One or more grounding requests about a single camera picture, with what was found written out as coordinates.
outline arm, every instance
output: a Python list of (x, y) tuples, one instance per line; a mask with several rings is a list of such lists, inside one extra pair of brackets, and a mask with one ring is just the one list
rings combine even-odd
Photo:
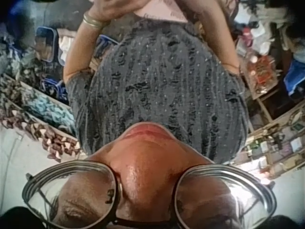
[(209, 1), (199, 15), (206, 34), (206, 42), (223, 66), (234, 74), (239, 74), (239, 61), (235, 44), (229, 31), (224, 13), (217, 1)]
[(96, 39), (102, 28), (114, 18), (133, 12), (144, 7), (150, 0), (95, 0), (88, 11), (91, 20), (100, 24), (96, 26), (81, 23), (74, 42), (67, 55), (63, 70), (63, 81), (65, 83), (76, 73), (87, 70), (94, 52)]
[(94, 52), (96, 39), (101, 30), (81, 23), (74, 42), (67, 55), (66, 64), (63, 70), (63, 80), (65, 83), (76, 73), (87, 70)]

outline eyeglasses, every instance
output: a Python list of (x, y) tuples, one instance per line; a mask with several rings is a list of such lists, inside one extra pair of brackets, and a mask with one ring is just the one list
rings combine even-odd
[[(24, 202), (47, 227), (57, 229), (101, 229), (109, 225), (250, 229), (270, 218), (276, 209), (276, 199), (269, 187), (240, 169), (224, 165), (194, 166), (184, 171), (173, 187), (169, 218), (162, 222), (135, 222), (117, 217), (122, 186), (115, 172), (105, 164), (71, 161), (34, 177), (27, 175), (27, 179), (22, 191)], [(88, 209), (88, 198), (98, 207)], [(61, 210), (59, 217), (58, 210), (63, 204), (68, 204), (69, 210)]]

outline woman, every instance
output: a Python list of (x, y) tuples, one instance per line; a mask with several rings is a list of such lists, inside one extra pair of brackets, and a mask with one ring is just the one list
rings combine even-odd
[[(175, 218), (169, 208), (173, 190), (179, 187), (176, 212), (183, 213), (191, 228), (239, 228), (236, 203), (222, 181), (192, 177), (176, 184), (188, 168), (229, 161), (247, 135), (239, 63), (220, 4), (185, 1), (199, 14), (213, 52), (196, 37), (191, 24), (142, 20), (95, 75), (88, 70), (107, 22), (148, 1), (96, 0), (84, 16), (66, 59), (64, 81), (77, 137), (90, 156), (76, 167), (63, 165), (54, 172), (85, 168), (79, 163), (91, 169), (68, 180), (64, 179), (71, 173), (63, 175), (64, 185), (49, 201), (47, 217), (69, 228), (100, 222), (113, 213), (123, 221), (111, 218), (106, 225), (128, 225), (124, 219), (166, 221)], [(105, 173), (95, 171), (96, 166)], [(120, 184), (120, 192), (114, 184)], [(48, 193), (51, 187), (51, 182), (45, 187)], [(115, 205), (114, 212), (110, 205)]]
[(150, 121), (214, 162), (227, 162), (244, 146), (247, 109), (234, 42), (217, 1), (185, 0), (213, 51), (191, 24), (143, 20), (94, 76), (88, 70), (101, 27), (148, 1), (97, 0), (87, 15), (97, 25), (81, 24), (64, 68), (77, 137), (91, 155), (133, 124)]

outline hand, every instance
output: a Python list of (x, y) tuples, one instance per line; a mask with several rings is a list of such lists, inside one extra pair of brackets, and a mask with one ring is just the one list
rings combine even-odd
[(196, 14), (202, 14), (213, 7), (219, 7), (219, 0), (178, 0)]
[(143, 8), (150, 0), (94, 0), (89, 16), (98, 21), (110, 21)]

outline gray shirt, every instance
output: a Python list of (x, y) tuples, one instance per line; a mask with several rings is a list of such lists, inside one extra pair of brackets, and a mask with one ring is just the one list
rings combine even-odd
[(216, 163), (235, 157), (246, 140), (243, 83), (190, 24), (140, 21), (95, 75), (78, 73), (66, 86), (89, 155), (142, 121), (164, 125)]

